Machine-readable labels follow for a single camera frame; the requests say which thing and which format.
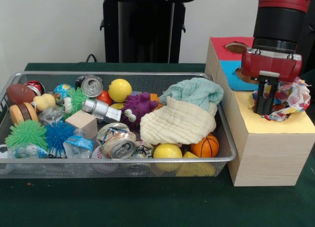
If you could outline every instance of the colorful fabric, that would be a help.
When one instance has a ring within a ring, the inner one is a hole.
[[[280,82],[275,95],[272,113],[262,117],[269,121],[285,121],[291,113],[305,111],[311,103],[309,85],[304,80],[296,78],[293,83]],[[271,85],[265,84],[264,97],[270,93]],[[256,103],[258,91],[253,92],[253,100]]]

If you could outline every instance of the blue panel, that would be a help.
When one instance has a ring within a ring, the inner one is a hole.
[[[246,83],[236,74],[235,70],[241,66],[241,61],[220,61],[221,67],[226,75],[230,88],[234,91],[255,91],[258,90],[257,84]]]

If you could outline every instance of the table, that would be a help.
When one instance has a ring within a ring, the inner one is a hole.
[[[205,65],[28,64],[26,70],[203,72]],[[0,180],[1,226],[314,226],[315,159],[295,187],[217,178]]]

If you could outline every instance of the red ball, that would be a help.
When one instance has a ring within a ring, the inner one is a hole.
[[[102,93],[96,98],[97,100],[100,100],[108,105],[111,105],[113,103],[113,100],[110,98],[107,91],[102,91]]]
[[[6,95],[12,104],[31,103],[35,93],[23,84],[12,84],[6,89]]]

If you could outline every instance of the white cloth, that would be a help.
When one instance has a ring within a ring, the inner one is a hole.
[[[168,97],[166,106],[142,117],[141,140],[153,145],[198,143],[216,128],[217,110],[212,102],[209,111],[205,111],[198,105]]]

